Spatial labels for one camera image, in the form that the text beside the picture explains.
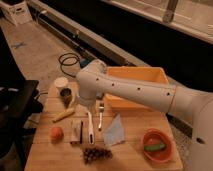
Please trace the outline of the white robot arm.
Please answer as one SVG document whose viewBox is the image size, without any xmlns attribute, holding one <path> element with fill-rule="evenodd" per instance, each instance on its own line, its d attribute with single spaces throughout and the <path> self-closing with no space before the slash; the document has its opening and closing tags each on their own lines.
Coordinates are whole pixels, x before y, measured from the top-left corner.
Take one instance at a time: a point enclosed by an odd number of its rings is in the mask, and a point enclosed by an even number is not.
<svg viewBox="0 0 213 171">
<path fill-rule="evenodd" d="M 213 171 L 212 92 L 113 77 L 106 74 L 106 69 L 103 61 L 93 60 L 77 73 L 81 105 L 93 105 L 97 93 L 108 93 L 169 113 L 192 127 L 186 171 Z"/>
</svg>

